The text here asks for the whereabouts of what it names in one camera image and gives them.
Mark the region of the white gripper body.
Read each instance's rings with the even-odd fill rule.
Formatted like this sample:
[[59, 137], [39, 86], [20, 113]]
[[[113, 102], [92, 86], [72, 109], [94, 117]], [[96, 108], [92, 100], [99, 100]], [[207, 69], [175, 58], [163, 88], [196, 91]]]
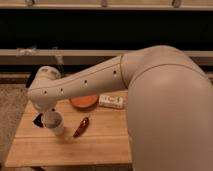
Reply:
[[56, 103], [35, 103], [34, 108], [38, 113], [47, 113], [48, 111], [52, 110], [56, 106]]

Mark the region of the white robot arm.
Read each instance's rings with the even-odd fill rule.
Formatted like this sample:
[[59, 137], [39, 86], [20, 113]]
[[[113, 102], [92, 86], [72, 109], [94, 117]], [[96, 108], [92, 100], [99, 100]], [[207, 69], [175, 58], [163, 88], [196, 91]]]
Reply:
[[213, 84], [174, 47], [122, 54], [64, 78], [44, 66], [28, 98], [46, 112], [65, 98], [124, 89], [134, 171], [213, 171]]

